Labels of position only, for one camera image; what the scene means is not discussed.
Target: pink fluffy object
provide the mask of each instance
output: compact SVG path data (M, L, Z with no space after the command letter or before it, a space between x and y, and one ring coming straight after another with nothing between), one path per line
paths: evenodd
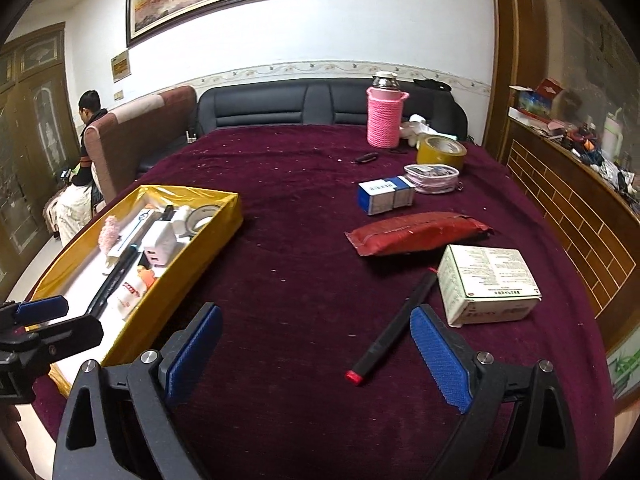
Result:
M104 226L98 237L98 247L100 252L106 255L120 238L120 225L115 216L107 216Z

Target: silver screw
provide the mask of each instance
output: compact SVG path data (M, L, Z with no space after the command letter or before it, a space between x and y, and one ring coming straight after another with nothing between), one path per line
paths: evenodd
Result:
M478 362L481 365L490 365L494 362L494 356L489 352L478 352Z
M538 363L538 366L543 372L549 373L554 371L553 363L547 361L546 359L542 359L542 361Z
M156 359L158 359L158 352L156 352L155 350L147 350L145 353L143 353L140 356L140 360L145 364L148 365L149 363L152 363L153 361L155 361Z
M96 362L93 359L89 359L88 361L85 361L84 363L82 363L82 366L80 367L80 369L85 374L87 374L95 368L95 365L96 365Z

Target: yellow adhesive tape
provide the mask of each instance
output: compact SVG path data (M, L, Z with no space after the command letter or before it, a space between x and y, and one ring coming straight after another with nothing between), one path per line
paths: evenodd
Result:
M462 170L465 163L466 148L456 140L440 136L426 136L420 139L418 164L446 164Z

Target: person's black hair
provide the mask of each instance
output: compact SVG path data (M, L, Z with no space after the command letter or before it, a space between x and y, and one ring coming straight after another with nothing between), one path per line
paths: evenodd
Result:
M86 108L87 110L92 111L94 114L96 112L99 112L102 106L100 105L100 96L98 95L98 92L96 92L95 90L88 90L87 92L82 94L82 97L78 102L78 107L80 109Z

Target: blue and white box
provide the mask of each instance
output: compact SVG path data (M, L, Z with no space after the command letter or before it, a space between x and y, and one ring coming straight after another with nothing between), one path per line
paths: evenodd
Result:
M414 203L415 186L404 176L380 178L358 184L358 204L368 215L377 215Z

